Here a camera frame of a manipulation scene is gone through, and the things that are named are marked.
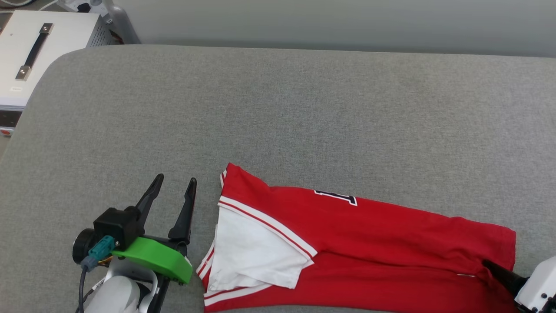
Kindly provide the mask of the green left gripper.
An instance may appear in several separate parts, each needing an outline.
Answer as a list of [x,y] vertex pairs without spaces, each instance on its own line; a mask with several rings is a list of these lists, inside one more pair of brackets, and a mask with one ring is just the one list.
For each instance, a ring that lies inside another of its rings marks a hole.
[[[139,226],[144,226],[151,206],[161,190],[164,174],[157,174],[147,191],[137,202]],[[176,242],[190,243],[193,208],[196,200],[197,180],[192,177],[184,194],[184,203],[168,238]],[[94,229],[82,230],[72,245],[72,259],[87,272],[98,266],[111,265],[123,258],[162,275],[171,281],[188,284],[193,274],[189,260],[177,248],[169,247],[163,240],[139,236],[129,247],[109,235],[99,235]]]

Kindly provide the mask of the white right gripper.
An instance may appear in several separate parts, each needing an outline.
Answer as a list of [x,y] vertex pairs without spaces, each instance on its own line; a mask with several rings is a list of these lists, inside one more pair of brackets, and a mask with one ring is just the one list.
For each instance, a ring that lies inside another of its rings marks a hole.
[[556,258],[538,264],[532,275],[522,277],[490,261],[483,260],[496,279],[527,313],[554,313],[556,293]]

